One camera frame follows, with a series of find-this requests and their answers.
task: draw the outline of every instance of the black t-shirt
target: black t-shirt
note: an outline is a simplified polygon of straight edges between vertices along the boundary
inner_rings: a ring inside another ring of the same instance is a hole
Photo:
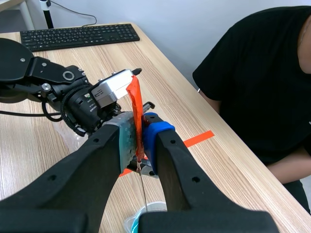
[[[311,75],[297,55],[310,15],[310,6],[252,14],[230,28],[193,73],[207,97],[222,101],[220,116],[265,164],[301,145],[311,154]]]

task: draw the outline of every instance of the wire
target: wire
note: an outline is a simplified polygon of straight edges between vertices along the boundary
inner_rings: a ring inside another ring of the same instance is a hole
[[[61,116],[62,116],[62,119],[64,120],[64,122],[68,125],[69,128],[71,128],[76,134],[78,134],[79,136],[81,137],[84,137],[86,132],[82,132],[80,131],[78,128],[77,128],[77,125],[74,125],[72,123],[72,121],[68,118],[68,116],[66,115],[65,113],[65,107],[66,107],[66,104],[68,102],[68,100],[77,92],[77,91],[80,91],[84,88],[89,88],[90,86],[89,85],[82,85],[82,86],[78,86],[72,90],[70,90],[63,98],[62,100],[62,103],[61,103],[61,106],[60,106],[60,113],[61,113]]]
[[[68,10],[68,11],[71,11],[71,12],[74,12],[74,13],[76,13],[76,14],[83,15],[83,16],[90,16],[90,17],[93,17],[93,18],[95,19],[95,23],[86,24],[86,25],[83,25],[82,27],[90,26],[90,25],[95,25],[95,24],[97,23],[97,18],[96,18],[95,16],[93,16],[93,15],[88,15],[88,14],[83,14],[83,13],[79,13],[79,12],[73,11],[73,10],[71,10],[71,9],[68,9],[68,8],[65,7],[65,6],[62,6],[61,4],[58,4],[58,3],[55,2],[55,1],[50,1],[50,2],[52,2],[52,3],[54,3],[55,5],[58,5],[58,6],[60,6],[60,7],[63,7],[64,9],[66,9],[66,10]]]
[[[17,117],[45,117],[45,114],[30,114],[30,113],[13,113],[7,111],[0,111],[0,114],[17,116]],[[50,116],[59,116],[60,113],[50,113]]]
[[[46,105],[46,101],[43,100],[42,101],[42,111],[43,111],[43,114],[47,117],[47,119],[49,119],[50,121],[53,121],[53,122],[59,122],[59,121],[62,121],[63,118],[60,116],[60,118],[53,118],[51,116],[50,113],[48,113],[48,110],[47,110],[47,105]]]

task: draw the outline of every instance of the blue gripper pad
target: blue gripper pad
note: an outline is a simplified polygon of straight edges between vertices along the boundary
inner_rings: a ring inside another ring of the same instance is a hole
[[[134,124],[133,112],[125,112],[104,122],[103,125],[116,125],[120,129],[119,134],[119,152],[121,173],[130,164],[136,154],[136,128]]]

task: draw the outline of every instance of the black keyboard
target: black keyboard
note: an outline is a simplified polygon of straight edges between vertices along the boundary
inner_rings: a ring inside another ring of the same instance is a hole
[[[140,40],[131,24],[23,31],[20,38],[32,52]]]

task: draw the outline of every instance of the wooden desk surface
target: wooden desk surface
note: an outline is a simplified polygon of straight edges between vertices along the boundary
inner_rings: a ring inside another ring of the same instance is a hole
[[[234,202],[266,210],[281,232],[311,232],[311,217],[287,192],[251,150],[237,137],[190,83],[137,27],[141,40],[104,46],[35,53],[64,66],[82,67],[96,83],[113,71],[142,68],[143,101],[155,103],[155,112],[176,127],[183,140],[212,130],[215,136],[190,148],[206,174]],[[20,41],[19,33],[0,37]],[[130,110],[128,98],[120,105]],[[40,104],[23,101],[0,104],[5,111],[40,113]],[[28,185],[68,153],[62,138],[45,118],[0,115],[0,199]],[[159,180],[144,177],[147,201],[164,200]],[[124,220],[143,204],[139,176],[119,178],[110,194],[101,232],[124,232]]]

